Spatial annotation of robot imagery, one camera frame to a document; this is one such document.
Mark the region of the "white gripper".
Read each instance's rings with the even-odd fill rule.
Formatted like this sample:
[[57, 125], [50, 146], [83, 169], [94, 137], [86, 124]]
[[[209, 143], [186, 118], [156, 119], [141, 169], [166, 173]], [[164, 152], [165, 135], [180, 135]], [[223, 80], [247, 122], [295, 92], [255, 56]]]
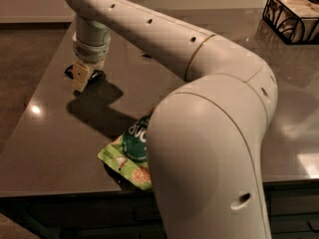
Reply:
[[110, 35], [104, 40], [102, 46], [92, 46], [83, 43], [77, 33], [73, 35], [73, 52], [76, 61], [73, 64], [73, 87], [76, 91], [82, 92], [88, 84], [93, 70], [101, 71], [104, 68], [105, 60], [111, 43]]

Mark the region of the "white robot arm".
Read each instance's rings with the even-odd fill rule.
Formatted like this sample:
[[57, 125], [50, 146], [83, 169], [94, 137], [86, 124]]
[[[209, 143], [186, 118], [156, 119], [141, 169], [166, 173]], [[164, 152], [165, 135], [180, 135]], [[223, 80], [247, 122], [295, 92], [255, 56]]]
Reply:
[[220, 35], [128, 0], [66, 0], [81, 45], [105, 25], [181, 77], [155, 108], [147, 161], [168, 239], [271, 239], [260, 152], [278, 88], [267, 63]]

